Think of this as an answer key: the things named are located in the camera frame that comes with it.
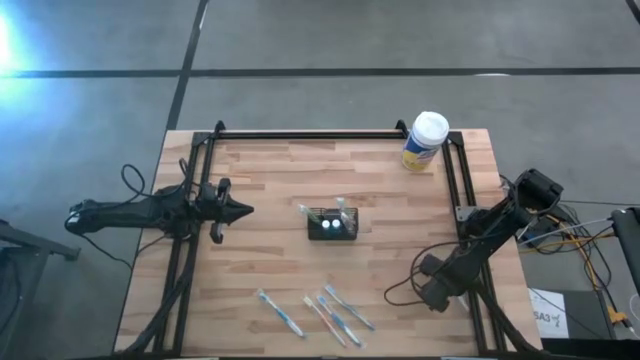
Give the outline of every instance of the black metal frame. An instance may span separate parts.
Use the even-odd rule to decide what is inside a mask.
[[[189,162],[187,167],[187,174],[185,179],[185,186],[187,193],[191,192],[193,178],[195,174],[196,163],[198,161],[199,150],[202,145],[206,144],[206,150],[204,154],[204,163],[202,168],[201,183],[209,181],[209,173],[213,162],[213,150],[216,140],[242,140],[242,139],[406,139],[409,131],[402,120],[399,120],[394,130],[389,131],[225,131],[224,123],[221,121],[216,125],[214,132],[196,132],[193,134],[191,142],[191,151],[189,154]],[[451,151],[449,145],[453,144],[457,148],[458,158],[460,161],[460,167],[462,170],[462,180],[464,188],[467,194],[468,205],[475,205],[475,196],[473,192],[473,183],[471,180],[471,173],[469,171],[469,164],[465,153],[464,140],[462,133],[452,131],[449,133],[449,141],[446,146],[442,147],[442,154],[444,157],[445,169],[447,174],[447,181],[449,184],[449,193],[451,197],[452,212],[454,214],[454,220],[456,222],[456,232],[461,237],[461,223],[458,221],[456,214],[456,207],[460,206],[460,195],[458,194],[457,182],[453,168],[453,161],[451,158]],[[192,236],[185,240],[189,244],[187,258],[184,264],[184,268],[179,277],[178,274],[178,259],[180,258],[180,252],[183,242],[175,240],[171,248],[171,255],[169,258],[169,265],[167,269],[167,275],[165,279],[165,287],[162,295],[162,304],[158,312],[152,318],[149,326],[145,331],[152,331],[155,338],[152,351],[144,353],[144,356],[172,356],[178,357],[182,352],[182,344],[184,341],[184,331],[186,327],[187,314],[189,308],[189,297],[191,293],[191,284],[193,280],[193,274],[195,269],[196,254],[198,250],[200,226],[198,226]],[[493,281],[491,278],[491,272],[488,266],[482,269],[481,273],[484,286],[487,288],[492,296],[495,296],[495,290],[493,288]],[[173,338],[172,346],[169,350],[164,349],[166,329],[167,329],[167,316],[170,313],[173,305],[180,298],[180,304],[178,308],[178,316],[176,320],[176,328]],[[486,335],[482,324],[482,313],[480,310],[480,304],[478,302],[477,295],[475,293],[469,293],[469,305],[471,320],[473,322],[475,341],[478,348],[479,355],[485,353],[487,348]],[[506,351],[506,344],[504,340],[504,333],[500,328],[500,325],[492,318],[492,329],[494,337],[496,339],[496,347],[498,351]],[[137,344],[136,348],[138,352],[144,351],[149,344],[148,341]]]

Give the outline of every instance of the gray floor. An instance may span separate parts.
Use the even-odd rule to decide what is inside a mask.
[[[0,31],[0,73],[2,66],[180,69],[197,3],[0,1],[9,39],[3,49]],[[197,69],[572,66],[640,66],[640,25],[624,0],[212,0],[194,62]],[[77,263],[49,262],[21,359],[111,350],[129,272],[62,222],[83,198],[127,197],[123,163],[153,179],[176,84],[0,79],[0,218],[83,248]],[[191,79],[178,129],[216,120],[236,129],[387,128],[430,109],[456,128],[489,128],[507,176],[537,167],[565,186],[565,198],[637,203],[638,93],[640,76]],[[613,209],[576,208],[585,220]],[[94,238],[130,261],[138,235],[105,230]],[[620,247],[610,240],[602,247],[612,293],[628,312],[635,290]],[[577,254],[522,259],[530,286],[589,289]]]

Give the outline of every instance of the disinfecting wipes container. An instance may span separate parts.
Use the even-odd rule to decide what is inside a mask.
[[[447,139],[449,122],[444,116],[430,111],[418,115],[404,144],[402,163],[409,170],[422,171],[438,153]]]

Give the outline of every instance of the butcher block tabletop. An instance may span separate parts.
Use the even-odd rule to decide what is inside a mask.
[[[493,206],[503,198],[503,190],[489,134],[484,129],[462,134],[477,201]],[[192,135],[167,133],[155,189],[183,181],[178,160],[188,159]],[[476,355],[471,318],[459,302],[438,313],[423,304],[391,306],[383,298],[386,288],[407,278],[421,249],[457,240],[442,154],[426,171],[413,173],[401,163],[402,146],[400,139],[217,140],[210,182],[230,178],[231,196],[255,212],[224,226],[220,245],[211,241],[209,224],[202,227],[182,355]],[[459,169],[457,160],[454,164]],[[458,176],[464,203],[461,179]],[[358,208],[357,240],[309,241],[307,220],[297,205],[336,207],[336,197]],[[161,235],[159,230],[144,230],[140,247]],[[451,250],[442,246],[432,253],[444,258]],[[171,240],[162,240],[136,259],[115,350],[130,345],[158,309],[170,252]],[[491,257],[490,267],[499,304],[527,340],[540,347],[514,241]],[[417,280],[424,283],[427,278],[419,275]],[[370,331],[328,296],[322,290],[326,284],[376,330]],[[306,339],[259,300],[260,288],[306,332]],[[306,307],[302,298],[315,300],[318,294],[366,343],[364,348],[338,330],[347,341],[343,348]],[[399,303],[418,300],[408,283],[391,291],[389,298]],[[169,319],[167,348],[177,308]],[[484,323],[491,340],[486,311]]]

